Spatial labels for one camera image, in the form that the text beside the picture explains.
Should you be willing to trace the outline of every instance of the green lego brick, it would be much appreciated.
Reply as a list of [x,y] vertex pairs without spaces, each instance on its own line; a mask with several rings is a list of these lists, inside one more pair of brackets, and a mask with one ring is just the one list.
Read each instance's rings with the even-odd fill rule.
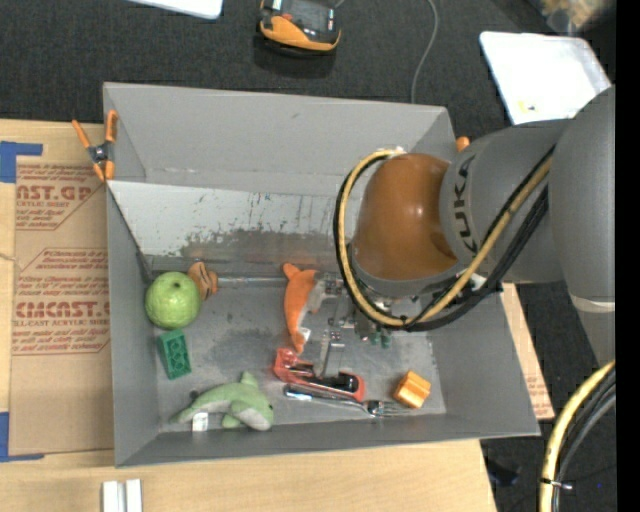
[[189,352],[181,329],[165,332],[157,338],[160,359],[169,379],[177,379],[191,373]]

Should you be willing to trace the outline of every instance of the yellow cable coil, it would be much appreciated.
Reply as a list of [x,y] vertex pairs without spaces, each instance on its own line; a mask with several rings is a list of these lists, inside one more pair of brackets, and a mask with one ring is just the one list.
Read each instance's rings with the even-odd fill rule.
[[569,428],[569,423],[576,415],[578,409],[582,406],[584,401],[591,395],[593,390],[602,382],[602,380],[609,374],[609,372],[615,366],[615,359],[599,370],[595,371],[582,385],[571,395],[569,402],[562,409],[560,416],[556,420],[556,424],[553,427],[551,436],[547,443],[547,449],[545,451],[543,466],[542,466],[542,482],[540,483],[540,493],[538,500],[538,510],[540,512],[549,512],[552,510],[553,501],[553,482],[555,479],[555,473],[558,464],[558,457],[560,455],[560,449],[562,448],[562,441],[565,433]]

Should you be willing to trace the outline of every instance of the yellow cable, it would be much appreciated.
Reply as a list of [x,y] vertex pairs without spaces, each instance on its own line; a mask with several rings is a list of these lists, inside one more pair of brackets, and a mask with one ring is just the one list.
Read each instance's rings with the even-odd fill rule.
[[355,181],[359,177],[359,175],[364,172],[365,169],[369,167],[372,163],[377,160],[395,157],[401,154],[404,154],[405,151],[402,149],[386,149],[386,150],[378,150],[371,153],[369,156],[365,157],[363,160],[359,162],[359,164],[349,173],[347,180],[345,181],[343,188],[343,195],[340,203],[338,204],[338,255],[342,264],[342,268],[344,271],[345,280],[349,284],[349,288],[351,289],[355,301],[358,303],[358,306],[373,320],[376,322],[386,325],[388,327],[403,327],[409,323],[413,322],[424,322],[434,315],[438,314],[442,311],[455,297],[456,295],[464,288],[464,286],[469,282],[474,272],[478,269],[484,258],[489,254],[489,251],[495,245],[498,237],[502,234],[507,224],[516,213],[516,211],[522,206],[522,203],[531,195],[533,190],[540,184],[540,182],[545,178],[545,176],[549,173],[549,169],[551,167],[551,156],[548,156],[537,168],[534,174],[531,176],[531,179],[525,184],[525,186],[520,190],[520,192],[513,199],[511,204],[507,207],[507,209],[500,216],[500,219],[496,223],[495,227],[480,247],[480,250],[473,258],[467,269],[464,273],[458,278],[453,287],[442,296],[433,307],[429,308],[422,316],[407,318],[405,320],[396,318],[391,315],[387,315],[385,313],[380,312],[379,310],[372,307],[367,299],[364,297],[362,292],[360,291],[355,276],[351,270],[351,265],[349,262],[349,256],[347,253],[347,246],[345,242],[345,216],[346,216],[346,205],[351,194],[351,190]]
[[562,410],[562,413],[560,413],[560,416],[556,421],[556,425],[553,427],[553,431],[551,432],[551,436],[549,437],[547,449],[545,451],[541,474],[542,482],[540,483],[540,494],[538,500],[539,512],[549,512],[552,510],[553,485],[548,482],[553,482],[555,479],[558,457],[560,455],[560,449],[562,448],[562,441],[567,429],[569,428],[569,423],[583,402],[591,395],[593,390],[609,374],[614,366],[615,359],[595,371],[576,390]]

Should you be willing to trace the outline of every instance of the black floor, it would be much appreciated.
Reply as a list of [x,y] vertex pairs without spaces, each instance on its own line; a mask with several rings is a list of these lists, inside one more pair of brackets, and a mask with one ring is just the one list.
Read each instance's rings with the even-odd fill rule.
[[[125,0],[0,0],[0,117],[102,122],[105,81],[410,102],[434,28],[427,0],[345,0],[336,54],[291,59],[256,38],[258,0],[225,0],[216,23]],[[455,134],[472,139],[509,125],[478,45],[482,31],[550,33],[529,0],[435,0],[437,37],[416,78],[416,103],[445,106]],[[584,34],[616,79],[615,17]],[[564,283],[519,288],[556,411],[596,361]],[[483,442],[491,464],[516,469],[495,487],[500,512],[536,509],[545,438]],[[585,441],[563,510],[617,510],[615,416]]]

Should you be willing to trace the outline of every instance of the toy dolphin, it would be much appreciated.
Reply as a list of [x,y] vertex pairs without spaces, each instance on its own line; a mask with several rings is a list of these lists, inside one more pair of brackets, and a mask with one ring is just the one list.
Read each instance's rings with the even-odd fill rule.
[[309,332],[301,327],[307,312],[317,313],[324,299],[324,282],[316,280],[316,270],[300,270],[291,263],[282,266],[288,282],[284,292],[284,313],[291,342],[298,354],[304,351]]
[[255,430],[269,430],[273,425],[273,407],[258,389],[257,379],[243,372],[240,382],[222,384],[205,391],[193,403],[171,418],[172,423],[187,423],[198,412],[224,412],[223,428],[242,423]]

